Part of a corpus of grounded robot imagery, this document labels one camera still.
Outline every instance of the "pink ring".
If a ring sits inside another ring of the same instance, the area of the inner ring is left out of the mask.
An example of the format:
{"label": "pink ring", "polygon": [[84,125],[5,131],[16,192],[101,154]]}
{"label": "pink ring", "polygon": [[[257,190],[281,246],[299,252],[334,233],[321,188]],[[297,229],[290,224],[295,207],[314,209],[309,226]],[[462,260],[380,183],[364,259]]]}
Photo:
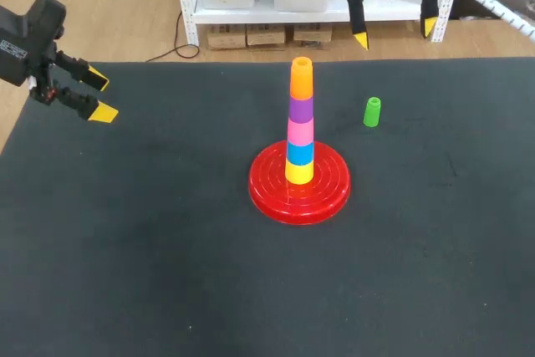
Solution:
{"label": "pink ring", "polygon": [[288,119],[288,142],[306,146],[314,141],[314,118],[307,123],[294,123]]}

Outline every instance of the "floor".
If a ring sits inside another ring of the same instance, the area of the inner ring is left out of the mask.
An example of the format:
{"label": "floor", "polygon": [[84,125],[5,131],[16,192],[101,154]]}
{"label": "floor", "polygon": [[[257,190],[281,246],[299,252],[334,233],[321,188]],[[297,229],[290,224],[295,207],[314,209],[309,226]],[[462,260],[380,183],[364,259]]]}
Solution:
{"label": "floor", "polygon": [[[26,13],[34,0],[0,0],[15,13]],[[65,35],[59,47],[74,57],[93,61],[139,62],[172,48],[178,0],[59,0],[67,6]],[[289,61],[307,55],[315,61],[370,59],[441,59],[535,56],[535,46],[499,21],[451,22],[444,43],[428,43],[412,22],[369,24],[371,50],[351,37],[348,24],[335,27],[327,50],[288,48],[269,52],[246,49],[201,49],[197,62]],[[182,61],[174,54],[162,59]],[[0,150],[20,113],[27,92],[0,82]]]}

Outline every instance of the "red base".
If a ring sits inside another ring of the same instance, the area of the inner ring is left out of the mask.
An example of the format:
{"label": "red base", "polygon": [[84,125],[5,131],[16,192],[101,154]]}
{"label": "red base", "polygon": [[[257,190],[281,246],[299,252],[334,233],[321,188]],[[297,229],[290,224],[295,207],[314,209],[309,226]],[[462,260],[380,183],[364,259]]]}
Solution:
{"label": "red base", "polygon": [[331,147],[314,143],[314,178],[299,186],[286,180],[286,141],[263,150],[249,172],[249,194],[276,221],[313,225],[334,216],[349,198],[349,169]]}

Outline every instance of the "yellow ring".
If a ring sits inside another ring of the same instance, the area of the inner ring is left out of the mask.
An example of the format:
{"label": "yellow ring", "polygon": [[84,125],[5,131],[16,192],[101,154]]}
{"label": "yellow ring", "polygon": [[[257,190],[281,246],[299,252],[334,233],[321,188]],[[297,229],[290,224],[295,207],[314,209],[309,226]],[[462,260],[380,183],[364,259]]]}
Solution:
{"label": "yellow ring", "polygon": [[314,177],[314,161],[307,165],[297,166],[286,160],[286,180],[293,184],[307,184]]}

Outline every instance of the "green cup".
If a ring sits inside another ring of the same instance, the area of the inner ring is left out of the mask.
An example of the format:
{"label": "green cup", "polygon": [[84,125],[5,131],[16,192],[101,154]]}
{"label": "green cup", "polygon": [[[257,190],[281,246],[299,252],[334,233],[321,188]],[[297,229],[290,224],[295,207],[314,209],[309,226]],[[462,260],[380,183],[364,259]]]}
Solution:
{"label": "green cup", "polygon": [[381,99],[371,97],[368,99],[366,111],[364,112],[364,125],[367,127],[377,127],[381,114]]}

